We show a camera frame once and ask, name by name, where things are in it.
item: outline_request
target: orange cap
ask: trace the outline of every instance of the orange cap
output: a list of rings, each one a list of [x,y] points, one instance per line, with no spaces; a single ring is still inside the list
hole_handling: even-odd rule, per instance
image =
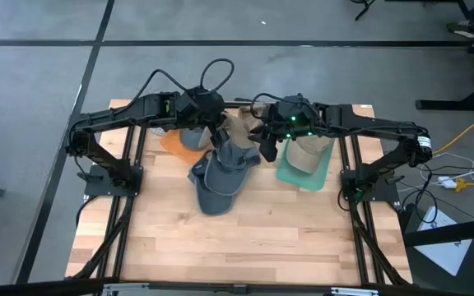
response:
[[[192,151],[180,142],[180,131],[168,131],[161,139],[160,144],[172,155],[178,156],[189,164],[196,164],[204,155],[204,150]]]

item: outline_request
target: shoe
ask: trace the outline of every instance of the shoe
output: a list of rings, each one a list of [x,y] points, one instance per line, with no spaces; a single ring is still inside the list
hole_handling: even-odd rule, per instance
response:
[[[474,39],[474,22],[470,21],[455,21],[446,25],[449,32],[464,36],[466,38]]]

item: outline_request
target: tan cap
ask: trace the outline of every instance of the tan cap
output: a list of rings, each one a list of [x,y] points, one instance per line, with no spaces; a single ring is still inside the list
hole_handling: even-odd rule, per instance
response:
[[[314,173],[329,142],[325,136],[302,136],[290,140],[286,147],[286,160],[298,170]]]
[[[237,118],[236,116],[227,112],[224,112],[223,115],[226,117],[226,120],[219,128],[226,129],[231,141],[234,142],[234,144],[236,144],[239,148],[253,147],[254,143],[248,139],[248,125],[244,122],[244,120]],[[206,129],[206,132],[202,134],[200,142],[205,143],[206,141],[209,141],[210,136],[211,133]]]
[[[255,104],[253,106],[253,111],[258,117],[260,117],[261,114],[263,114],[263,110],[265,107],[266,106],[264,104]],[[248,128],[250,131],[263,124],[263,122],[260,119],[257,119],[252,115],[252,111],[250,110],[249,106],[239,107],[239,112],[237,113],[237,117],[244,120],[246,125],[248,125]]]

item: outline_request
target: black cable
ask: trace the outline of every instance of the black cable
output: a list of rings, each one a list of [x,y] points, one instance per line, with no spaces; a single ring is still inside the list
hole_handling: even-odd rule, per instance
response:
[[[344,208],[341,204],[341,199],[342,199],[342,192],[343,192],[343,188],[339,190],[339,192],[337,193],[337,205],[339,206],[340,209],[344,210],[344,211],[349,211],[349,209],[347,208]],[[363,195],[360,197],[359,200],[357,200],[355,202],[355,206],[358,206],[358,204],[360,203],[361,201],[361,198],[363,197]]]
[[[80,215],[81,215],[81,212],[83,211],[83,209],[91,202],[91,201],[94,201],[95,198],[97,198],[98,196],[89,196],[89,198],[86,200],[86,202],[83,203],[83,205],[80,206],[80,208],[78,209],[78,212],[76,213],[76,227],[78,227],[78,224],[80,223]]]
[[[409,199],[409,197],[412,197],[413,194],[416,193],[416,197],[415,197],[415,201],[414,201],[414,207],[415,207],[415,213],[416,213],[416,217],[418,217],[418,219],[420,219],[420,221],[424,222],[424,223],[427,223],[427,224],[430,224],[430,223],[433,223],[436,221],[436,217],[438,215],[438,203],[436,202],[436,198],[435,196],[433,195],[433,193],[431,192],[428,192],[427,191],[427,186],[429,186],[430,184],[430,181],[431,179],[433,178],[433,173],[432,171],[430,170],[429,166],[427,166],[426,164],[424,164],[424,166],[430,171],[429,172],[429,175],[427,176],[427,180],[425,180],[425,183],[424,185],[422,186],[421,189],[418,189],[416,187],[415,190],[411,193],[409,193],[405,199],[402,201],[402,209],[405,210],[407,207],[407,200]],[[433,199],[433,203],[434,203],[434,217],[431,221],[426,221],[424,220],[421,216],[420,216],[420,213],[418,212],[418,205],[420,204],[420,201],[421,201],[421,198],[424,196],[424,194],[427,194],[429,197],[431,197]]]
[[[474,169],[472,167],[461,167],[461,166],[456,166],[456,165],[444,165],[444,166],[441,166],[439,168],[436,168],[436,169],[432,169],[431,171],[435,172],[437,170],[441,170],[441,169],[445,169],[445,168],[452,168],[452,169]],[[429,172],[428,169],[420,169],[418,168],[419,170],[421,171],[424,171],[424,172]]]
[[[201,75],[201,87],[202,86],[202,83],[203,83],[203,80],[204,80],[204,75],[206,74],[206,71],[209,69],[209,67],[211,65],[213,65],[214,63],[217,63],[217,62],[227,62],[231,65],[231,69],[230,69],[230,73],[228,74],[228,76],[226,76],[226,78],[218,85],[216,86],[213,90],[210,90],[206,93],[201,93],[199,95],[209,95],[210,93],[212,92],[215,92],[217,90],[219,90],[229,79],[230,77],[232,76],[232,74],[234,73],[234,69],[235,69],[235,65],[234,63],[229,60],[228,58],[218,58],[218,59],[215,59],[211,62],[209,62],[207,64],[207,66],[204,68],[204,70],[202,71],[202,75]],[[120,107],[118,109],[111,109],[110,111],[112,112],[112,115],[118,115],[120,113],[122,113],[123,111],[127,110],[129,107],[131,107],[133,104],[135,104],[135,101],[137,99],[140,98],[140,96],[142,95],[142,92],[147,88],[147,86],[149,85],[149,83],[151,82],[151,80],[153,79],[153,77],[156,75],[156,73],[160,73],[164,76],[166,76],[171,82],[173,82],[178,88],[180,88],[182,91],[184,92],[187,92],[188,89],[186,89],[186,87],[184,87],[183,85],[181,85],[178,81],[176,81],[168,72],[162,70],[162,69],[156,69],[155,71],[153,71],[149,77],[146,79],[146,82],[144,82],[144,84],[142,85],[142,88],[137,92],[137,94],[132,98],[132,100],[125,106],[123,107]],[[106,118],[106,117],[109,117],[111,116],[111,114],[103,114],[103,115],[100,115],[100,116],[97,116],[97,117],[89,117],[89,118],[85,118],[85,119],[79,119],[77,120],[76,122],[74,122],[72,125],[71,125],[71,128],[69,128],[69,132],[67,133],[67,144],[68,146],[71,146],[71,135],[72,135],[72,132],[74,131],[74,128],[76,127],[76,125],[78,123],[82,123],[86,120],[96,120],[96,119],[101,119],[101,118]]]
[[[349,209],[346,209],[342,206],[342,203],[341,203],[342,192],[343,192],[343,188],[340,189],[339,192],[337,193],[337,205],[339,206],[340,209],[342,209],[344,211],[349,211]]]
[[[358,134],[358,133],[363,132],[363,131],[381,132],[381,131],[379,131],[380,129],[393,129],[393,130],[396,130],[396,129],[402,129],[402,130],[403,129],[416,129],[416,130],[423,131],[424,133],[427,133],[427,129],[425,127],[379,126],[379,127],[362,127],[362,128],[350,129],[350,130],[348,130],[348,133],[346,135],[342,135],[342,136],[352,136],[352,135]]]
[[[87,182],[87,176],[86,176],[86,172],[83,170],[83,168],[81,167],[80,163],[78,162],[78,158],[76,156],[74,156],[74,163],[76,164],[76,166],[80,169],[80,172],[81,172],[81,176],[83,177],[83,179]]]
[[[209,62],[207,64],[207,66],[204,68],[204,70],[202,70],[202,74],[201,74],[201,83],[200,83],[200,86],[201,88],[204,88],[204,76],[206,75],[206,72],[207,70],[215,63],[218,63],[218,62],[227,62],[230,64],[230,73],[228,73],[228,75],[226,76],[226,78],[221,82],[219,83],[218,86],[216,86],[215,88],[211,89],[210,91],[208,91],[207,93],[203,93],[203,94],[200,94],[200,95],[208,95],[210,93],[213,93],[213,92],[216,92],[218,91],[229,79],[230,77],[233,75],[234,73],[234,70],[235,70],[235,65],[234,63],[228,59],[228,58],[217,58],[217,59],[214,59],[213,61]]]
[[[460,176],[461,174],[465,174],[468,172],[463,173],[433,173],[433,176]]]
[[[123,107],[120,107],[119,109],[114,109],[113,110],[113,115],[117,115],[117,114],[120,114],[122,113],[123,111],[127,110],[129,107],[131,107],[133,104],[135,104],[135,101],[140,98],[140,96],[142,95],[142,92],[146,89],[146,87],[149,85],[149,83],[151,82],[151,80],[153,79],[153,77],[156,75],[156,73],[160,73],[164,76],[166,76],[171,82],[173,82],[173,84],[175,84],[178,88],[180,88],[181,90],[183,91],[188,91],[188,89],[186,89],[184,86],[182,86],[178,81],[176,81],[168,72],[162,70],[162,69],[156,69],[155,71],[153,71],[149,77],[146,79],[146,82],[144,82],[144,85],[142,86],[142,88],[138,91],[138,93],[134,96],[134,98],[132,98],[132,100],[129,102],[129,104],[123,106]]]
[[[262,97],[262,96],[267,96],[268,98],[276,99],[276,100],[279,100],[279,101],[281,101],[281,102],[292,103],[292,102],[290,102],[289,100],[282,99],[282,98],[280,98],[280,97],[276,97],[275,95],[270,95],[270,94],[268,94],[268,93],[260,93],[260,94],[257,94],[256,96],[253,97],[252,103],[250,104],[250,113],[252,114],[252,116],[253,116],[255,119],[260,119],[260,120],[265,119],[265,118],[259,117],[259,116],[255,113],[255,110],[253,110],[253,106],[255,105],[255,102],[257,101],[257,99],[259,99],[259,98]]]
[[[402,185],[405,185],[405,186],[409,187],[409,188],[412,188],[412,189],[415,189],[415,190],[420,190],[420,189],[418,189],[418,188],[416,188],[416,187],[414,187],[414,186],[412,186],[412,185],[406,184],[406,183],[404,183],[404,182],[402,182],[402,181],[398,181],[398,182],[399,182],[400,184],[402,184]],[[451,206],[451,207],[454,208],[455,210],[458,210],[458,211],[460,211],[461,213],[463,213],[463,214],[465,214],[465,215],[468,215],[468,216],[470,216],[470,217],[472,217],[472,218],[474,219],[474,215],[471,215],[471,214],[467,213],[466,211],[461,210],[461,209],[458,208],[457,206],[455,206],[455,205],[453,205],[453,204],[451,204],[451,203],[449,203],[449,202],[447,202],[447,201],[445,201],[445,200],[443,200],[443,199],[440,199],[440,198],[438,198],[438,197],[435,197],[435,195],[434,195],[433,193],[431,193],[429,190],[425,190],[425,193],[430,194],[435,200],[441,201],[441,202],[443,202],[444,204],[446,204],[446,205],[448,205],[448,206]]]

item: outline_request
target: cap brim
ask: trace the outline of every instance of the cap brim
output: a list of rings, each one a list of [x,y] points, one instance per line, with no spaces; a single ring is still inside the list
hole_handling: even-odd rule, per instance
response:
[[[296,141],[289,140],[286,143],[286,160],[288,164],[305,173],[314,173],[316,171],[322,154],[313,155],[308,153],[297,145]]]
[[[207,169],[207,162],[207,157],[204,155],[202,159],[193,166],[189,177],[195,185],[197,202],[201,212],[205,215],[223,215],[231,209],[235,197],[215,193],[206,187],[204,176]]]
[[[242,169],[229,171],[222,166],[217,159],[216,151],[213,151],[207,164],[204,182],[206,187],[213,192],[234,196],[244,185],[249,169],[250,166],[246,165]]]
[[[168,131],[161,139],[160,145],[172,155],[178,156],[189,164],[195,164],[202,158],[202,151],[192,151],[180,142],[180,132],[178,130]]]
[[[181,129],[179,131],[180,142],[184,147],[192,151],[200,151],[206,148],[201,144],[202,133],[204,132],[203,128],[197,127],[193,130]]]

